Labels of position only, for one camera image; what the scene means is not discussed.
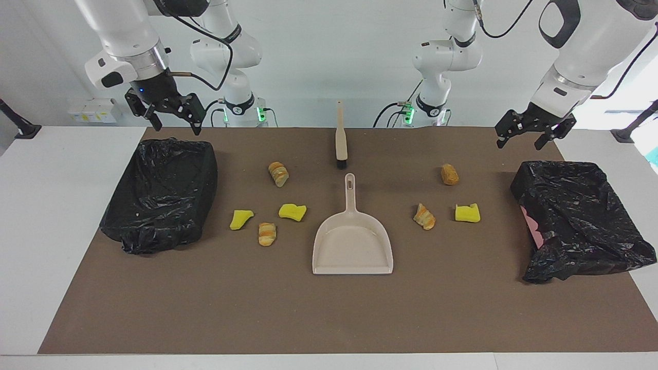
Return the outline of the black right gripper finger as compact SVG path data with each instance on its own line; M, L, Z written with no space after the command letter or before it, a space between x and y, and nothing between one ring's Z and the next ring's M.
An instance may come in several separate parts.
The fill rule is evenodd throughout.
M145 103L138 97L138 94L134 90L125 92L125 101L135 117L142 117L148 120L155 130L162 129L162 122L155 113L155 106L153 104L148 107L145 106Z
M202 131L204 121L204 106L197 94L188 94L178 97L178 118L183 119L190 125L195 136Z

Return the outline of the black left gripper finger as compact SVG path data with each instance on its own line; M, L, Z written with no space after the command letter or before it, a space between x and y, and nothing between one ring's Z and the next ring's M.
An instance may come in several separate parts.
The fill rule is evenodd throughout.
M508 110L495 126L498 148L503 149L510 138L524 133L524 124L527 122L525 113Z
M535 141L534 147L536 150L542 150L542 148L549 142L553 140L561 140L566 137L566 135L573 129L576 124L576 118L574 116L568 116L564 121L560 122L555 126L555 128L545 127L543 134Z

